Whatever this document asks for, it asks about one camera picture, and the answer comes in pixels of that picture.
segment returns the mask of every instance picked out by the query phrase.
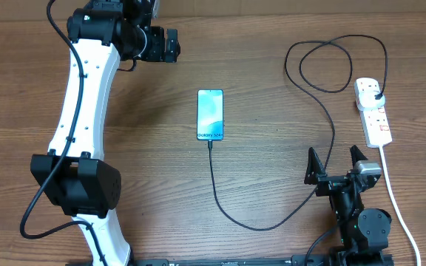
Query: blue phone screen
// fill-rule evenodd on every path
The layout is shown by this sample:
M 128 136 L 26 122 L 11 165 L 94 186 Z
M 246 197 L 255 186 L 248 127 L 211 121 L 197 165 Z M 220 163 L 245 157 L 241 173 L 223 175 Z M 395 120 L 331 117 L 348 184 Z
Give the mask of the blue phone screen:
M 198 91 L 197 139 L 223 139 L 223 90 Z

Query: smartphone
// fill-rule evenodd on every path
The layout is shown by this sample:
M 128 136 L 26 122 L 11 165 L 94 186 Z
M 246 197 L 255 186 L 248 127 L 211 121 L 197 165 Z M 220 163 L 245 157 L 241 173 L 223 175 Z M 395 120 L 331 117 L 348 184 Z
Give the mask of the smartphone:
M 197 139 L 223 139 L 223 90 L 198 91 Z

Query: tabletop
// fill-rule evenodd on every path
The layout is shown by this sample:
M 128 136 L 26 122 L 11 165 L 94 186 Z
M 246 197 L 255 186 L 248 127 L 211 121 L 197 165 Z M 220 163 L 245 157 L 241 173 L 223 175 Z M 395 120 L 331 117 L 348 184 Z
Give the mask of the tabletop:
M 155 24 L 178 29 L 178 62 L 140 62 L 134 72 L 117 73 L 104 130 L 105 161 L 122 175 L 119 222 L 138 259 L 287 257 L 305 253 L 335 225 L 325 197 L 312 197 L 273 231 L 247 231 L 225 218 L 214 202 L 206 143 L 196 139 L 197 90 L 225 94 L 225 138 L 213 149 L 219 201 L 247 225 L 271 226 L 314 189 L 303 184 L 308 148 L 324 160 L 331 141 L 323 110 L 284 74 L 287 49 L 297 41 L 368 34 L 388 49 L 385 95 L 393 142 L 385 153 L 396 200 L 426 265 L 426 13 L 165 18 Z M 378 43 L 338 42 L 353 58 L 352 81 L 371 77 L 382 83 Z M 288 67 L 301 85 L 298 61 L 313 47 L 303 44 L 290 54 Z M 47 152 L 60 116 L 68 55 L 48 22 L 0 23 L 0 265 L 63 265 L 91 258 L 79 228 L 40 240 L 23 239 L 18 232 L 38 189 L 31 155 Z M 323 47 L 304 62 L 303 71 L 316 85 L 339 89 L 349 63 L 336 47 Z M 336 126 L 329 174 L 352 167 L 352 145 L 380 160 L 377 149 L 365 146 L 352 85 L 338 94 L 306 89 L 325 104 Z M 362 201 L 391 214 L 385 253 L 393 254 L 397 265 L 413 265 L 413 250 L 384 179 L 364 192 Z M 70 217 L 42 196 L 27 230 L 41 233 L 67 221 Z M 339 244 L 335 235 L 314 252 Z

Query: power strip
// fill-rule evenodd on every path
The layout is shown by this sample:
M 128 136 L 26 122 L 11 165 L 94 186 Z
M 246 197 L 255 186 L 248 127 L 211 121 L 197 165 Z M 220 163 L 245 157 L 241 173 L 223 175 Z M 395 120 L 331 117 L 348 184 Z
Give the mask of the power strip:
M 379 83 L 372 78 L 358 78 L 354 83 L 354 92 L 356 93 L 356 102 L 358 104 L 359 114 L 361 115 L 362 129 L 366 144 L 369 148 L 379 148 L 392 142 L 389 121 L 385 114 L 384 106 L 367 108 L 362 111 L 359 107 L 359 96 L 362 94 L 376 95 L 379 93 Z
M 369 148 L 379 148 L 381 154 L 382 169 L 384 171 L 385 184 L 388 188 L 389 197 L 392 202 L 393 208 L 396 210 L 397 218 L 399 219 L 402 228 L 404 228 L 410 243 L 415 250 L 416 264 L 421 265 L 420 252 L 412 234 L 407 228 L 407 225 L 400 214 L 399 206 L 395 197 L 393 196 L 391 182 L 389 180 L 388 166 L 384 157 L 384 145 L 392 142 L 391 129 L 389 128 L 388 117 L 385 114 L 384 102 L 385 100 L 374 99 L 373 95 L 378 94 L 379 83 L 373 78 L 358 78 L 354 83 L 354 91 L 356 93 L 356 105 L 361 115 L 362 129 L 364 129 L 364 136 L 366 144 Z

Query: white cable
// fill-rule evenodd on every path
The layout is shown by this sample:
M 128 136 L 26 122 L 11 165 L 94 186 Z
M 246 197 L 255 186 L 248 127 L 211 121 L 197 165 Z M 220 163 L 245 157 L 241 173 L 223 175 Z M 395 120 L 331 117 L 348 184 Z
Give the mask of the white cable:
M 413 249 L 415 250 L 417 266 L 420 266 L 421 260 L 420 260 L 419 248 L 417 247 L 417 243 L 415 243 L 415 240 L 413 240 L 412 234 L 410 233 L 407 226 L 405 225 L 404 219 L 402 218 L 402 215 L 400 214 L 399 207 L 397 207 L 396 199 L 393 197 L 392 188 L 391 188 L 391 184 L 390 184 L 391 182 L 389 181 L 388 166 L 385 163 L 384 149 L 383 149 L 382 146 L 379 146 L 379 153 L 381 154 L 382 168 L 384 169 L 385 184 L 388 187 L 390 200 L 392 202 L 393 208 L 396 210 L 396 214 L 397 214 L 397 217 L 399 218 L 399 222 L 402 225 L 402 228 L 404 228 L 404 231 L 407 234 L 407 236 L 410 240 L 410 243 L 412 243 Z

